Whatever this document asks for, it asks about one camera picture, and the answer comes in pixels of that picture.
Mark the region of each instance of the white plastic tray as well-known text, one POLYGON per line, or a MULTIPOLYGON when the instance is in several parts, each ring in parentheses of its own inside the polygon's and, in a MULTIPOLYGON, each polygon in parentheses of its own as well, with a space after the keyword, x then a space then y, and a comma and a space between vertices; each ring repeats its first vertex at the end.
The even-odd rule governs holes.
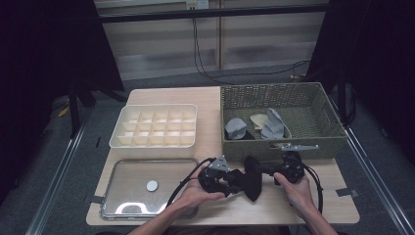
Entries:
POLYGON ((191 158, 197 110, 187 104, 125 106, 110 146, 125 158, 191 158))

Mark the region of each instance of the wooden table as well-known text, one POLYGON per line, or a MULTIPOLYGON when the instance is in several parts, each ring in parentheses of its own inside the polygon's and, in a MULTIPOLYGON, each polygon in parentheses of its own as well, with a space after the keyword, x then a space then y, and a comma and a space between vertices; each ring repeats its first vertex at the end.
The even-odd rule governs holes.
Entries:
MULTIPOLYGON (((162 88, 133 90, 127 105, 151 104, 195 104, 198 106, 198 122, 195 159, 221 156, 220 87, 162 88)), ((104 196, 113 166, 121 157, 110 150, 96 196, 104 196)), ((353 224, 359 214, 351 196, 339 197, 336 190, 346 188, 336 160, 304 161, 318 173, 324 188, 323 215, 333 224, 353 224)), ((232 168, 241 165, 229 163, 232 168)), ((317 205, 317 191, 312 178, 311 191, 317 205)), ((145 220, 114 221, 100 217, 100 205, 92 203, 86 221, 89 225, 139 225, 145 220)), ((282 188, 274 185, 272 177, 263 176, 262 193, 256 202, 251 202, 243 193, 230 195, 227 199, 207 202, 200 206, 192 219, 178 219, 175 225, 287 225, 302 224, 293 208, 284 199, 282 188)))

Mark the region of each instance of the finger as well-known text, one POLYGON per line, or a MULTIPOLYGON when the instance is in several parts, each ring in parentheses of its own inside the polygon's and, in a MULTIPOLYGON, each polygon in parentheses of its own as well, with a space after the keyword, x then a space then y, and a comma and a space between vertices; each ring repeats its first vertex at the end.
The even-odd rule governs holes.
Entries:
POLYGON ((275 172, 274 173, 274 178, 284 187, 284 186, 286 186, 288 183, 290 183, 288 180, 287 180, 287 178, 283 175, 283 174, 281 174, 281 173, 278 173, 278 172, 275 172))
POLYGON ((220 192, 217 192, 217 193, 209 193, 207 196, 208 196, 208 198, 210 200, 213 200, 213 201, 216 201, 216 200, 225 198, 225 194, 224 193, 220 193, 220 192))
POLYGON ((193 174, 192 178, 197 178, 199 176, 199 173, 205 168, 206 166, 202 164, 193 174))

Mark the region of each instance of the wicker basket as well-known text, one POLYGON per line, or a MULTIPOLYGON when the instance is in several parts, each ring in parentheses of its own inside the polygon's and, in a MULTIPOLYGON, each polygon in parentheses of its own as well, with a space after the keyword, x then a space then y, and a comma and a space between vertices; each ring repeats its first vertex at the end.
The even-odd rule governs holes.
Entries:
POLYGON ((247 155, 260 161, 281 161, 281 148, 287 145, 315 146, 318 150, 300 152, 303 159, 332 159, 346 144, 346 133, 322 85, 318 82, 222 86, 222 127, 232 118, 247 124, 254 140, 227 140, 222 131, 222 152, 228 161, 242 161, 247 155), (278 112, 292 138, 265 140, 254 129, 250 117, 278 112))

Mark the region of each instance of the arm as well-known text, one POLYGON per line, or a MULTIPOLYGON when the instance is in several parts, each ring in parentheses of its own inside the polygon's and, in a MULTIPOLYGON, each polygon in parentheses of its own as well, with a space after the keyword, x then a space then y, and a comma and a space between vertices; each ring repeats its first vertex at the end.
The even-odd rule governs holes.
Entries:
POLYGON ((290 183, 280 173, 274 173, 274 177, 284 188, 290 204, 296 209, 297 214, 304 219, 313 234, 338 234, 314 206, 309 181, 306 176, 298 184, 290 183))
MULTIPOLYGON (((196 170, 196 172, 192 175, 192 178, 197 178, 199 172, 203 168, 204 167, 201 166, 198 170, 196 170)), ((205 192, 199 183, 199 180, 192 179, 187 183, 182 195, 176 201, 174 201, 156 217, 131 231, 129 235, 162 234, 186 210, 196 208, 205 201, 214 201, 224 197, 225 195, 223 193, 205 192)))

